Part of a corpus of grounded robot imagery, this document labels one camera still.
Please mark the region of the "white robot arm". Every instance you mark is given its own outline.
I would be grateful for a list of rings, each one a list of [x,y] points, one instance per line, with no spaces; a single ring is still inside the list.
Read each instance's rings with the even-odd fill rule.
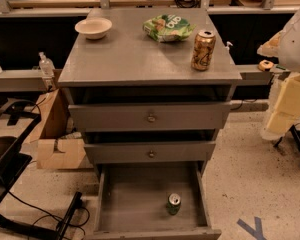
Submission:
[[[300,117],[300,8],[281,31],[258,48],[257,53],[277,57],[278,66],[288,71],[285,79],[282,76],[274,78],[260,132],[265,140],[277,140]]]

